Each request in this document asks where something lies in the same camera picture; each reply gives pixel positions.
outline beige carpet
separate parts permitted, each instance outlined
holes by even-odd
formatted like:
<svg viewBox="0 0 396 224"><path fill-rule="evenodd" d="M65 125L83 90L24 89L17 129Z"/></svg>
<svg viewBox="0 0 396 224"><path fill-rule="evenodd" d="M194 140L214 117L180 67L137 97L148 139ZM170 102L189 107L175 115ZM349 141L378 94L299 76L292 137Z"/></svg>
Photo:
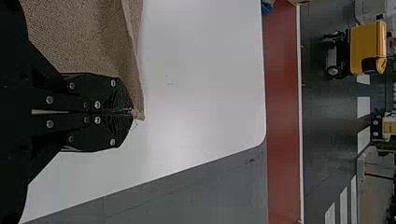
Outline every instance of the beige carpet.
<svg viewBox="0 0 396 224"><path fill-rule="evenodd" d="M120 77L144 119L136 52L143 0L21 0L29 38L61 73Z"/></svg>

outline red floor strip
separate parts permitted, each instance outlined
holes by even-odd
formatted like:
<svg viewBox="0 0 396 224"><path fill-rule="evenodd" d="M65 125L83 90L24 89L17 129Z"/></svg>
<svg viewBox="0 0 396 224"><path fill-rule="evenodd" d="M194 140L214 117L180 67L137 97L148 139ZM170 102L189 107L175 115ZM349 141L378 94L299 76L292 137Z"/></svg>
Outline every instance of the red floor strip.
<svg viewBox="0 0 396 224"><path fill-rule="evenodd" d="M263 16L270 224L300 219L296 7L276 0Z"/></svg>

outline metal stud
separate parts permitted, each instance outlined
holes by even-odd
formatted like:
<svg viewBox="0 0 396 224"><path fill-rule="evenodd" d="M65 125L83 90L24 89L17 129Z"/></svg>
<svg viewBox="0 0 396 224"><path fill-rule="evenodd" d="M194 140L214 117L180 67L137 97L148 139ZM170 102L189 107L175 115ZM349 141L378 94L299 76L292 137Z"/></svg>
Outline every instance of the metal stud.
<svg viewBox="0 0 396 224"><path fill-rule="evenodd" d="M84 123L90 123L90 117L85 117L84 118Z"/></svg>
<svg viewBox="0 0 396 224"><path fill-rule="evenodd" d="M47 96L46 102L48 105L52 105L53 104L53 97L52 96Z"/></svg>
<svg viewBox="0 0 396 224"><path fill-rule="evenodd" d="M102 119L100 117L96 117L94 122L95 124L100 124L102 122Z"/></svg>
<svg viewBox="0 0 396 224"><path fill-rule="evenodd" d="M100 107L102 105L101 105L101 103L99 101L96 101L94 106L95 106L96 109L100 109Z"/></svg>
<svg viewBox="0 0 396 224"><path fill-rule="evenodd" d="M116 145L116 139L112 138L110 140L110 145L114 147Z"/></svg>
<svg viewBox="0 0 396 224"><path fill-rule="evenodd" d="M52 120L47 120L47 128L51 129L51 128L53 128L53 126L54 126L53 121Z"/></svg>
<svg viewBox="0 0 396 224"><path fill-rule="evenodd" d="M74 82L70 82L69 89L73 91L75 88L76 88L76 85L74 84Z"/></svg>
<svg viewBox="0 0 396 224"><path fill-rule="evenodd" d="M69 142L69 143L74 142L74 135L73 135L73 134L70 134L70 135L67 137L67 142Z"/></svg>

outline blue object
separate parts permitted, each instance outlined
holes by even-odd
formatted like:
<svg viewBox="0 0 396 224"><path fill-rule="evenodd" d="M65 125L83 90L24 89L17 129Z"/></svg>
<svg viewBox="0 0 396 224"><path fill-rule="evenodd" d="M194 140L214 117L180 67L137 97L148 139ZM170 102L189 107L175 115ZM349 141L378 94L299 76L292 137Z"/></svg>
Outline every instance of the blue object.
<svg viewBox="0 0 396 224"><path fill-rule="evenodd" d="M270 14L273 11L273 6L268 3L264 3L262 0L262 14Z"/></svg>

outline floor marking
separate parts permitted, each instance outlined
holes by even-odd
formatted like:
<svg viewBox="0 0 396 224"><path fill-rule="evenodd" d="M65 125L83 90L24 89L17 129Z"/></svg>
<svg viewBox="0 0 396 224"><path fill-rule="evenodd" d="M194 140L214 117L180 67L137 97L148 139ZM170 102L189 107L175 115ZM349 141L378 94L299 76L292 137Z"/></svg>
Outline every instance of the floor marking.
<svg viewBox="0 0 396 224"><path fill-rule="evenodd" d="M356 188L356 176L350 181L350 218L351 224L358 224L358 197Z"/></svg>
<svg viewBox="0 0 396 224"><path fill-rule="evenodd" d="M300 6L296 7L297 15L297 64L298 64L298 99L299 99L299 141L300 141L300 221L304 223L304 168L303 168L303 82L301 68L301 23Z"/></svg>
<svg viewBox="0 0 396 224"><path fill-rule="evenodd" d="M358 97L358 118L369 115L370 111L370 97Z"/></svg>
<svg viewBox="0 0 396 224"><path fill-rule="evenodd" d="M370 127L358 133L358 154L370 144Z"/></svg>
<svg viewBox="0 0 396 224"><path fill-rule="evenodd" d="M370 85L370 76L359 75L356 77L356 81L360 84Z"/></svg>
<svg viewBox="0 0 396 224"><path fill-rule="evenodd" d="M324 223L325 224L335 224L335 203L330 206L324 215Z"/></svg>
<svg viewBox="0 0 396 224"><path fill-rule="evenodd" d="M347 187L340 194L340 223L347 224Z"/></svg>

